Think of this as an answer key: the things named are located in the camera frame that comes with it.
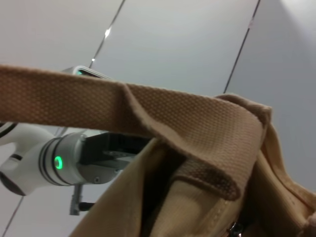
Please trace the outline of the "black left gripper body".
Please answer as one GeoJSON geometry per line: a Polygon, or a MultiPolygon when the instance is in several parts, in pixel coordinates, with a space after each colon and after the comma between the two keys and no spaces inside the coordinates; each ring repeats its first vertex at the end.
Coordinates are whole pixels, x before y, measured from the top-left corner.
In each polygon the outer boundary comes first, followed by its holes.
{"type": "Polygon", "coordinates": [[[82,182],[110,182],[136,158],[149,141],[149,138],[112,132],[86,138],[78,162],[82,182]]]}

